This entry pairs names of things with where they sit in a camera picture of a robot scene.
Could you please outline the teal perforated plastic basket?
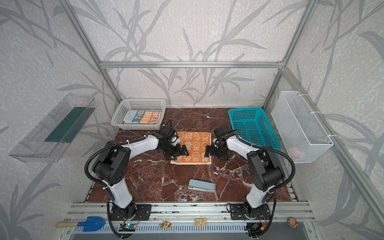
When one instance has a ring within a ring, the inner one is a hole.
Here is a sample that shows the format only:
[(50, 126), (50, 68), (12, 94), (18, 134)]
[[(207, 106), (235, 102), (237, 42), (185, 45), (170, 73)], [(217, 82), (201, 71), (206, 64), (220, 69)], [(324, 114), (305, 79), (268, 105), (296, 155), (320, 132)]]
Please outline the teal perforated plastic basket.
[(281, 148), (275, 131), (262, 108), (238, 108), (228, 111), (232, 130), (239, 137), (258, 146)]

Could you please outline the orange rabbit print towel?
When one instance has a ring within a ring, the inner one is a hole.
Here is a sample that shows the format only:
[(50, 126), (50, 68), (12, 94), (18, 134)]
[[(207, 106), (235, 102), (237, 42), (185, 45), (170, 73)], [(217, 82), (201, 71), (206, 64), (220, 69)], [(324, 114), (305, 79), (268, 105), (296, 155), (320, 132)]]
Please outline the orange rabbit print towel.
[(212, 134), (207, 132), (178, 132), (180, 144), (185, 145), (189, 156), (177, 157), (173, 165), (211, 165), (212, 158), (205, 157), (206, 147), (211, 145)]

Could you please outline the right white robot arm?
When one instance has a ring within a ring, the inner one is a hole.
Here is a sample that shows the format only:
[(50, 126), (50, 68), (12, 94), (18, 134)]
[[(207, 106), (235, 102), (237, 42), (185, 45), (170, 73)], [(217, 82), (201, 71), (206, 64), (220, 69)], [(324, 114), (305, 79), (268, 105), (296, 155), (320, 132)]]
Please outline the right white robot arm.
[(273, 194), (286, 186), (295, 176), (296, 166), (291, 157), (270, 146), (258, 146), (241, 137), (237, 131), (226, 132), (223, 127), (214, 130), (216, 140), (206, 147), (205, 156), (228, 160), (235, 152), (248, 162), (253, 186), (242, 204), (229, 204), (231, 219), (272, 220), (275, 206), (269, 208)]

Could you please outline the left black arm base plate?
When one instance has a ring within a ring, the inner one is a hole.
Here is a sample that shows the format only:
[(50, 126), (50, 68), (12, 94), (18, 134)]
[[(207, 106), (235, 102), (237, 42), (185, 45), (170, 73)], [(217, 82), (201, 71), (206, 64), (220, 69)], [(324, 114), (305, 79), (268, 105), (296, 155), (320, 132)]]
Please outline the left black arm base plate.
[(152, 205), (130, 204), (126, 208), (119, 208), (112, 204), (110, 219), (112, 221), (148, 221), (151, 214)]

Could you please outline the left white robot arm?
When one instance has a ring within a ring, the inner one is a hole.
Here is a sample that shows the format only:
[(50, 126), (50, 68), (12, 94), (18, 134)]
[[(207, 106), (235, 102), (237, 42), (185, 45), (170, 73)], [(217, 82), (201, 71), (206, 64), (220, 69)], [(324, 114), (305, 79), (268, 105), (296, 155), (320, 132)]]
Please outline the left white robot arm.
[(125, 142), (109, 141), (104, 148), (92, 154), (85, 163), (84, 172), (88, 179), (105, 189), (111, 197), (108, 214), (116, 214), (124, 220), (132, 219), (137, 213), (134, 197), (130, 194), (125, 177), (129, 161), (148, 151), (164, 153), (167, 161), (190, 154), (180, 144), (177, 131), (167, 122), (159, 130), (148, 132), (143, 137)]

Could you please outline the blue rabbit print towel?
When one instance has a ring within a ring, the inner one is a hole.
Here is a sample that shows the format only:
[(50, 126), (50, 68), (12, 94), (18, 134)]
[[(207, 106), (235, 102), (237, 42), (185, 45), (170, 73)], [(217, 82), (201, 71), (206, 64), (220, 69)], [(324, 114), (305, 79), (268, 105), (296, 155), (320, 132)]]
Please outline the blue rabbit print towel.
[(123, 123), (155, 125), (159, 123), (162, 113), (161, 111), (129, 110), (123, 118)]

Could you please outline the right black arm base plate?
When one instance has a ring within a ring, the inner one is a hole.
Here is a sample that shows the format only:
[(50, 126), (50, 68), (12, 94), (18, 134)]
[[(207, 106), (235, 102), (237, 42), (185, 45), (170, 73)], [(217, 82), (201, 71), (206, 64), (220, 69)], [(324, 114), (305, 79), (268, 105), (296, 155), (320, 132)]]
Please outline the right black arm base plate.
[(228, 207), (231, 220), (269, 220), (272, 213), (267, 204), (263, 204), (257, 208), (252, 208), (246, 203), (229, 204)]

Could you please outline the white perforated plastic basket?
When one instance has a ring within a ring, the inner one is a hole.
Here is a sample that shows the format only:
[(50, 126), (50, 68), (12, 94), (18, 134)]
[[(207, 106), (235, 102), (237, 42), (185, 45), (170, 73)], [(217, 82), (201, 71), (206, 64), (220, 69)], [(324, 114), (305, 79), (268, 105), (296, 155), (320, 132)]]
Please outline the white perforated plastic basket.
[[(118, 105), (111, 120), (111, 125), (123, 130), (159, 130), (166, 110), (164, 99), (124, 99)], [(124, 124), (123, 118), (129, 110), (161, 111), (160, 121), (155, 125)]]

